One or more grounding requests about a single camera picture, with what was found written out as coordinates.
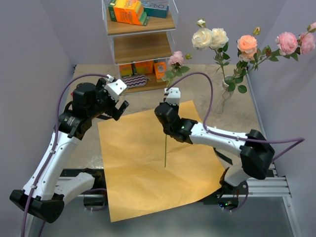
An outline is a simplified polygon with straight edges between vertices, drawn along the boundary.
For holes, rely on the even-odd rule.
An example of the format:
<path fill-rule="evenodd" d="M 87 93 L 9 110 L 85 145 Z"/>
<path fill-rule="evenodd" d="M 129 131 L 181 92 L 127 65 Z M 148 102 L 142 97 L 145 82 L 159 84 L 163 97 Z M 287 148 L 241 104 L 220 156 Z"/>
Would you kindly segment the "orange wrapping paper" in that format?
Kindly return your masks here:
<path fill-rule="evenodd" d="M 212 147 L 166 138 L 153 110 L 98 123 L 110 220 L 190 204 L 220 188 Z"/>

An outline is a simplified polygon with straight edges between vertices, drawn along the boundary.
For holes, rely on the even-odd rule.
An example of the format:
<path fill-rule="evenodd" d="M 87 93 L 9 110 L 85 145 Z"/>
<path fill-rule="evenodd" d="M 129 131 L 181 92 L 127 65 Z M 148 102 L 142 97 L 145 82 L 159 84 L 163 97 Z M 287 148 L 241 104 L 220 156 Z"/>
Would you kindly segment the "pink rose stem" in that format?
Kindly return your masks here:
<path fill-rule="evenodd" d="M 305 32 L 295 36 L 290 32 L 283 32 L 276 37 L 276 50 L 268 45 L 261 51 L 255 53 L 254 64 L 248 66 L 247 74 L 257 71 L 259 65 L 265 61 L 278 62 L 280 57 L 298 61 L 299 55 L 307 55 L 316 49 L 316 23 L 311 23 Z"/>
<path fill-rule="evenodd" d="M 176 78 L 180 78 L 190 70 L 188 66 L 185 66 L 185 62 L 190 59 L 192 59 L 192 54 L 183 54 L 181 51 L 173 52 L 167 60 L 168 69 L 162 78 L 166 82 L 166 87 L 170 87 Z"/>

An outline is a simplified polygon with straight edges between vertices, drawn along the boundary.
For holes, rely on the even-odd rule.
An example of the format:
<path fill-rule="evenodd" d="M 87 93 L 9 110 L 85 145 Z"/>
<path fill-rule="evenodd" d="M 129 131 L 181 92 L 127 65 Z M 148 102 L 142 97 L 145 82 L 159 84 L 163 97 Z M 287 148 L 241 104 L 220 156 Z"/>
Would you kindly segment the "black printed ribbon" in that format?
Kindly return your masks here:
<path fill-rule="evenodd" d="M 224 154 L 218 152 L 216 150 L 216 148 L 213 148 L 213 150 L 214 150 L 214 152 L 215 152 L 215 154 L 217 155 L 218 158 L 222 159 L 223 161 L 227 162 L 230 165 L 233 165 L 233 161 L 229 157 L 227 157 Z"/>

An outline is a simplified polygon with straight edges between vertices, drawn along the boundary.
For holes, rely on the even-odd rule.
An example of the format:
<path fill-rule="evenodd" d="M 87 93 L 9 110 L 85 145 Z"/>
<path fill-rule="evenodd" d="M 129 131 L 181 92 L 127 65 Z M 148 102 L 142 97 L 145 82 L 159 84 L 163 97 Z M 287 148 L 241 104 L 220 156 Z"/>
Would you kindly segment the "white rose stem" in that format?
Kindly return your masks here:
<path fill-rule="evenodd" d="M 212 30 L 206 27 L 204 19 L 198 19 L 196 25 L 199 29 L 192 36 L 193 48 L 197 50 L 211 49 L 215 52 L 214 60 L 218 64 L 225 79 L 224 67 L 229 64 L 230 56 L 226 53 L 229 46 L 229 38 L 223 28 L 213 28 Z"/>

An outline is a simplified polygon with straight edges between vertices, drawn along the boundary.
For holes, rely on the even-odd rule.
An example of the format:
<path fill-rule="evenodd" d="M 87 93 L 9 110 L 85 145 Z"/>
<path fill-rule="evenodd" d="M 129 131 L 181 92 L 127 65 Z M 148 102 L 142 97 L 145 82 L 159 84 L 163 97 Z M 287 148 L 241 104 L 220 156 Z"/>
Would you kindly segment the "peach rose stem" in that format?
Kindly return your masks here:
<path fill-rule="evenodd" d="M 256 27 L 252 35 L 244 35 L 237 40 L 239 62 L 234 69 L 232 80 L 243 77 L 246 74 L 248 64 L 257 64 L 260 50 L 258 49 L 256 36 L 260 33 L 261 28 Z"/>

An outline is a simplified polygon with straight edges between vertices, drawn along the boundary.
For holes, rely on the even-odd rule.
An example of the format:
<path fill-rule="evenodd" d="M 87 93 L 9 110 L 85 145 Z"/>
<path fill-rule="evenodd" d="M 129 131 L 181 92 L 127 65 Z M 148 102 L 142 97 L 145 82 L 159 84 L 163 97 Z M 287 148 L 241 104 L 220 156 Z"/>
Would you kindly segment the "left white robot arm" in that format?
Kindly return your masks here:
<path fill-rule="evenodd" d="M 78 84 L 71 102 L 58 115 L 51 141 L 37 169 L 23 189 L 13 190 L 9 199 L 21 210 L 53 223 L 65 205 L 78 195 L 86 191 L 92 194 L 100 192 L 101 175 L 92 169 L 84 169 L 62 185 L 57 185 L 57 181 L 67 158 L 91 128 L 94 118 L 119 120 L 129 105 L 124 101 L 120 108 L 116 108 L 126 89 L 122 80 L 110 75 L 99 78 L 96 84 Z"/>

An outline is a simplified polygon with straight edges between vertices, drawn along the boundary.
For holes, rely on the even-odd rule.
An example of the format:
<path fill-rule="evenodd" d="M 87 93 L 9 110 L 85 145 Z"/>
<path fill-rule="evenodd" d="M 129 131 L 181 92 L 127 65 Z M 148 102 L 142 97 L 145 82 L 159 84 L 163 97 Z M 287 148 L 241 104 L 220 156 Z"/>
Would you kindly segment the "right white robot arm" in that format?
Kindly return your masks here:
<path fill-rule="evenodd" d="M 176 141 L 211 146 L 240 158 L 239 163 L 225 169 L 220 179 L 222 192 L 231 194 L 249 178 L 266 178 L 275 151 L 261 132 L 252 129 L 249 133 L 237 133 L 204 126 L 196 120 L 179 117 L 178 107 L 166 102 L 160 103 L 154 113 L 163 132 Z"/>

